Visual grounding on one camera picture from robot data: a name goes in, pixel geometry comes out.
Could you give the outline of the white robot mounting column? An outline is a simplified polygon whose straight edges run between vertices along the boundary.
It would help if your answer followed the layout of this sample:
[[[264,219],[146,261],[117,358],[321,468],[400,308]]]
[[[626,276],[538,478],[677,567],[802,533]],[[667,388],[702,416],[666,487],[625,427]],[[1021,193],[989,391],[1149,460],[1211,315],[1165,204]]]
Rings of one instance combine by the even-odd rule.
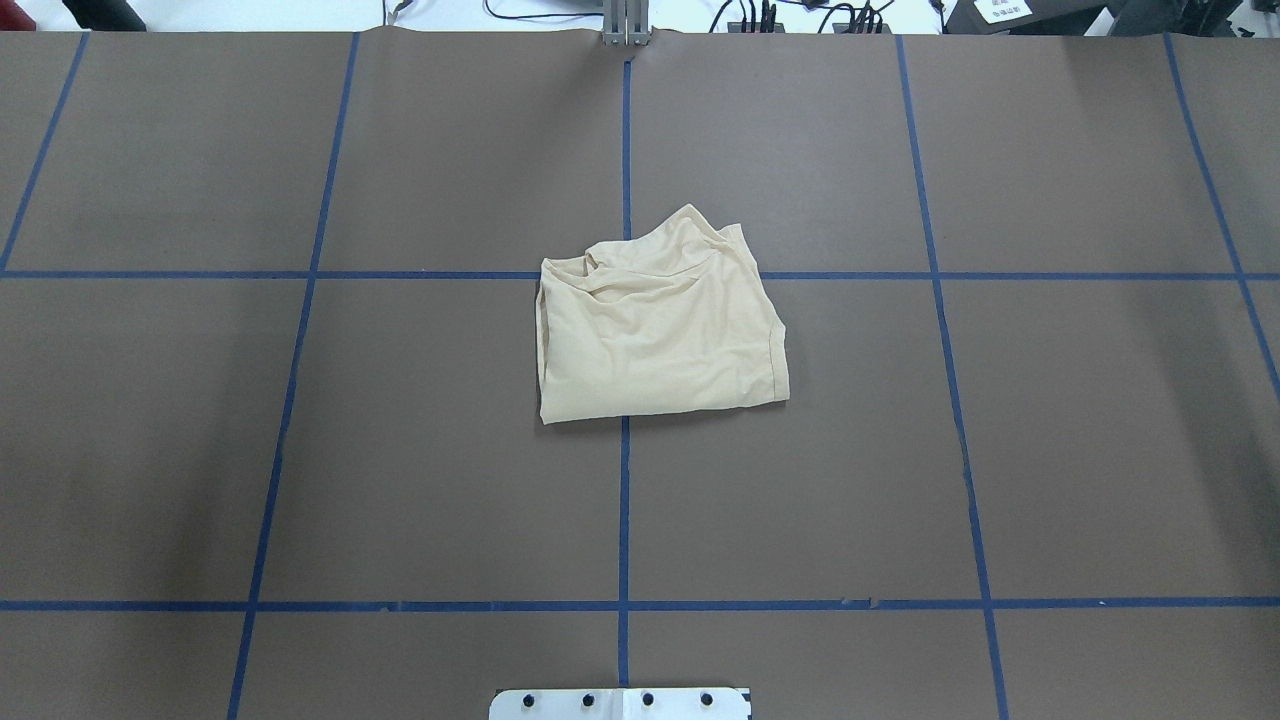
[[[508,689],[489,719],[751,719],[750,692],[732,687]]]

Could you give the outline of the brown paper table cover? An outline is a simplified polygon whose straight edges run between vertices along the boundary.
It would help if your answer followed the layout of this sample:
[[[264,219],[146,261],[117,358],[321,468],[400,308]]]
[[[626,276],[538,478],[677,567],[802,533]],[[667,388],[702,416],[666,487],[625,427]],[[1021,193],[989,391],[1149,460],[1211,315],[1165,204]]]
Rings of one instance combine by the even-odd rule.
[[[631,418],[630,683],[1277,716],[1277,41],[3,36],[3,716],[620,685],[547,258],[740,224],[782,404]]]

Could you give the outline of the aluminium frame post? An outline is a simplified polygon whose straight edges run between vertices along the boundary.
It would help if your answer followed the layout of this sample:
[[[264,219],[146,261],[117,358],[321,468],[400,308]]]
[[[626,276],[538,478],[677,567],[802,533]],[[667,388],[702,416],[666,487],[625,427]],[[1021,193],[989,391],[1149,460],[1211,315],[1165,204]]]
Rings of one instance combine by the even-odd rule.
[[[643,47],[652,41],[648,0],[602,1],[602,42],[609,47]]]

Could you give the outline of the blue tape line lengthwise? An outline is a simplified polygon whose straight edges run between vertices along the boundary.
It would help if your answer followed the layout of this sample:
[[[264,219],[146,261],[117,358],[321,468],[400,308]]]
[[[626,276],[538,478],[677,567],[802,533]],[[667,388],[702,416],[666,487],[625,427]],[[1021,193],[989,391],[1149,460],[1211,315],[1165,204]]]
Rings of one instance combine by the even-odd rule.
[[[632,105],[634,58],[623,61],[621,85],[621,229],[622,240],[634,238],[632,202]],[[631,418],[620,420],[620,519],[618,519],[618,600],[617,621],[617,678],[620,685],[630,688],[630,610],[631,610]]]

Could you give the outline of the yellow long-sleeve printed shirt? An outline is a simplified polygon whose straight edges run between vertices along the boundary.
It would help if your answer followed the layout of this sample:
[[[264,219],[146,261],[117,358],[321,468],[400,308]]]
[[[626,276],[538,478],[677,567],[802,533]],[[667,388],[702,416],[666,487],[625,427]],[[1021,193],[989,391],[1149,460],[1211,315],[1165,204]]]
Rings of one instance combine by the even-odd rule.
[[[722,411],[791,396],[787,328],[740,224],[685,205],[632,240],[543,260],[539,418]]]

